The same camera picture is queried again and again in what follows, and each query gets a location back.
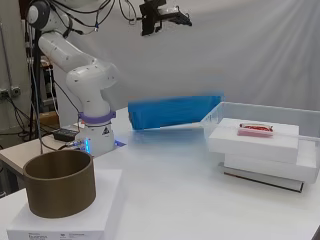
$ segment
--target red object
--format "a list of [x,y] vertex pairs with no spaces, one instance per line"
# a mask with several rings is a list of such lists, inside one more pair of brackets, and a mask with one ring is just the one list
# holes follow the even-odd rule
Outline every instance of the red object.
[[249,136],[249,137],[263,137],[269,138],[272,137],[273,127],[265,124],[240,124],[238,130],[238,136]]

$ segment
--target white curtain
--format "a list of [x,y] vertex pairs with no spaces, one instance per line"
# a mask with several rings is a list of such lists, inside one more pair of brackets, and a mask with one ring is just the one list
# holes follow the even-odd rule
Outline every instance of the white curtain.
[[[142,2],[132,0],[139,15]],[[319,0],[167,2],[187,10],[193,26],[164,23],[160,33],[141,37],[141,23],[129,26],[116,0],[98,33],[70,37],[121,71],[119,85],[106,92],[116,108],[134,99],[220,91],[233,102],[320,110]],[[81,19],[94,23],[94,16]],[[59,70],[56,78],[64,82]],[[58,100],[61,123],[75,122],[61,92]]]

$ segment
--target table surface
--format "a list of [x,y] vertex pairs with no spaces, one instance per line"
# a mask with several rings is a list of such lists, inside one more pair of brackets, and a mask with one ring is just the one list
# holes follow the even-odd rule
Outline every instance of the table surface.
[[[96,169],[123,169],[127,199],[115,240],[301,240],[319,227],[319,181],[299,194],[225,176],[223,155],[208,152],[196,125],[131,132],[127,141],[94,160]],[[25,203],[25,190],[0,200],[1,240]]]
[[[117,118],[112,121],[112,129],[117,140],[125,142],[127,134],[131,131],[131,124],[128,119],[128,109],[123,108],[117,111]],[[46,136],[43,142],[49,147],[58,149],[65,143],[54,140],[53,136]],[[43,147],[43,151],[51,152],[52,150]],[[19,173],[23,173],[24,165],[32,158],[40,155],[40,141],[38,139],[19,144],[0,151],[0,160],[11,166]]]

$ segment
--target blue object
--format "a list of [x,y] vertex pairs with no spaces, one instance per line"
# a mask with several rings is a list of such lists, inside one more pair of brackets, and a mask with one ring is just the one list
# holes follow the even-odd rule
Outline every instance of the blue object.
[[200,122],[224,96],[175,97],[131,102],[128,112],[134,130]]

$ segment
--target white foam block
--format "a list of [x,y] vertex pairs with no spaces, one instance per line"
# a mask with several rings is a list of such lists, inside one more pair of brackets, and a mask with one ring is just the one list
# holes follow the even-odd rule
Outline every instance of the white foam block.
[[296,164],[265,161],[226,154],[224,165],[229,168],[294,179],[309,184],[316,182],[319,173],[315,142],[305,140],[299,141],[299,152]]
[[[241,123],[271,125],[275,134],[269,138],[238,136]],[[208,144],[212,152],[296,163],[299,140],[288,135],[298,137],[299,126],[224,118],[210,135]]]
[[9,240],[112,240],[124,205],[121,175],[121,170],[96,170],[96,199],[70,217],[37,217],[26,204],[7,229]]

